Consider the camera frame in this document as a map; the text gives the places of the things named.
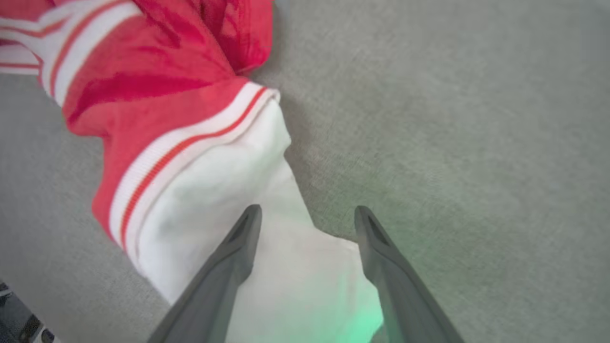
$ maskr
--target red cloth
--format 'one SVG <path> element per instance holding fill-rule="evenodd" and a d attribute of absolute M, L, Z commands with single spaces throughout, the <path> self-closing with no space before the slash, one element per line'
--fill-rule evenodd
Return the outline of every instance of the red cloth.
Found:
<path fill-rule="evenodd" d="M 116 16 L 111 16 L 111 11 L 119 11 L 130 1 L 78 1 L 89 11 L 78 19 L 84 10 L 66 2 L 0 2 L 0 16 L 12 20 L 43 21 L 44 16 L 71 8 L 65 15 L 57 15 L 55 22 L 26 32 L 27 39 L 15 34 L 22 34 L 28 26 L 5 20 L 0 24 L 0 39 L 16 40 L 37 55 L 41 81 L 62 105 L 71 132 L 102 138 L 104 174 L 93 212 L 109 233 L 110 207 L 117 187 L 142 151 L 166 132 L 221 112 L 248 82 L 243 75 L 265 62 L 271 50 L 271 2 L 135 0 L 144 15 L 129 15 L 112 27 L 84 60 L 76 61 L 82 64 L 63 97 L 57 89 L 64 82 L 62 68 L 72 68 L 68 64 L 75 63 L 70 57 L 72 46 L 89 34 L 88 27 L 101 25 L 96 21 L 103 24 L 105 14 L 107 20 L 113 20 Z M 45 52 L 46 46 L 41 48 L 38 40 L 28 40 L 51 41 L 56 32 L 63 38 L 58 40 L 57 51 L 48 56 L 39 52 Z M 44 68 L 50 68 L 46 74 Z"/>

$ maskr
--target gray surface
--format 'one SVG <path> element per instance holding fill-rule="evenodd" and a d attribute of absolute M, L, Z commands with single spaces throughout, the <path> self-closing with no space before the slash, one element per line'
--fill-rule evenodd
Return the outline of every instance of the gray surface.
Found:
<path fill-rule="evenodd" d="M 278 6 L 255 78 L 282 90 L 316 224 L 352 237 L 370 206 L 466 341 L 606 342 L 610 5 Z M 0 275 L 68 342 L 142 341 L 165 307 L 91 218 L 98 143 L 17 80 L 0 77 Z"/>

